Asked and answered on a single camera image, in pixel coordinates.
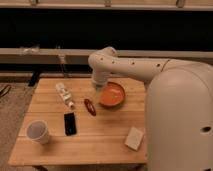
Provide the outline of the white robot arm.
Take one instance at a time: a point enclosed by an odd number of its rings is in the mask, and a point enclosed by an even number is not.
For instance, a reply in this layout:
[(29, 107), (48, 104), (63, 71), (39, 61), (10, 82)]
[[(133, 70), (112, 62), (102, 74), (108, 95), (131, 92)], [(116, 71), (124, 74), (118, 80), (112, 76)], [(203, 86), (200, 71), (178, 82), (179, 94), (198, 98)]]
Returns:
[(90, 54), (92, 82), (111, 73), (146, 86), (148, 171), (213, 171), (213, 66), (166, 58), (119, 58), (106, 47)]

